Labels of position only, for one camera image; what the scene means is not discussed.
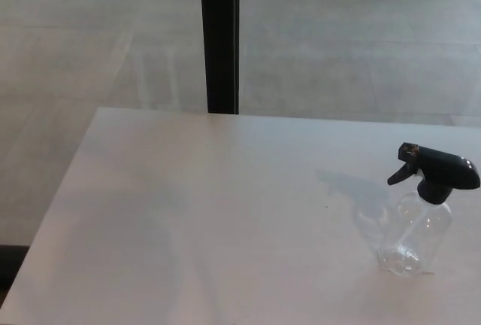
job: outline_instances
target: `tiled floor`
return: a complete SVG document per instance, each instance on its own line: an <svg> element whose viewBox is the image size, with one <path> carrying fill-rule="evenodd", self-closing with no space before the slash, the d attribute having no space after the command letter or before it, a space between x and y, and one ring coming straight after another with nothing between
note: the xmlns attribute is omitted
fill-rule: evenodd
<svg viewBox="0 0 481 325"><path fill-rule="evenodd" d="M240 30L243 114L481 126L481 0L241 0ZM99 105L205 111L204 82L201 0L0 0L0 243Z"/></svg>

